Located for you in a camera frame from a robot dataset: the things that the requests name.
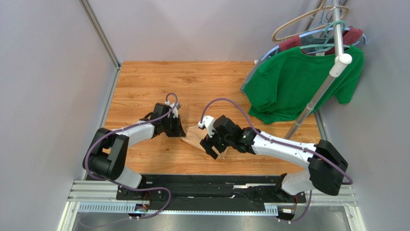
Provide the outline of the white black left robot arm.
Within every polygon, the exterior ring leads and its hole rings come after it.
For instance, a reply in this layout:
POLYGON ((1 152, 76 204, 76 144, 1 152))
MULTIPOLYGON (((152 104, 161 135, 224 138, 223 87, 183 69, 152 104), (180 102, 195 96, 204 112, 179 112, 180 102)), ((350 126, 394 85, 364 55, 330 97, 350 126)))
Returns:
POLYGON ((83 168, 97 180, 108 180, 127 189, 138 188, 143 177, 125 166, 128 149, 162 133, 172 138, 184 137, 179 108, 180 103, 157 103, 153 112, 131 126, 98 129, 84 157, 83 168))

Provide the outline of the beige cloth napkin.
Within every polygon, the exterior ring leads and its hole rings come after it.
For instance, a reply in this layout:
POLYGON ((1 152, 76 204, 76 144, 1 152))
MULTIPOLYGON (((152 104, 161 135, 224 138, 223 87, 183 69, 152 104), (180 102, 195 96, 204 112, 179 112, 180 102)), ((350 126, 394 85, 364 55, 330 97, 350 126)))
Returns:
POLYGON ((200 141, 208 134, 206 129, 200 129, 197 126, 192 126, 185 130, 185 134, 185 137, 181 137, 184 142, 206 154, 205 149, 200 145, 200 141))

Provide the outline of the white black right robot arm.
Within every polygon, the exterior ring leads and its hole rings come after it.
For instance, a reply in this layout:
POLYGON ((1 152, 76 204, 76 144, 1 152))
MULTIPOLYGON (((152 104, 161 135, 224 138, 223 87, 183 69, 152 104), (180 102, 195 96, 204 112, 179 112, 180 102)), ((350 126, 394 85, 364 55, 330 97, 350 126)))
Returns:
POLYGON ((198 128, 206 130, 200 145, 214 159, 231 147, 241 153, 272 156, 302 167, 302 171, 280 176, 276 187, 288 195, 316 189, 337 196, 346 178, 348 162, 329 141, 314 144, 286 140, 253 126, 241 128, 224 115, 217 119, 205 116, 198 128))

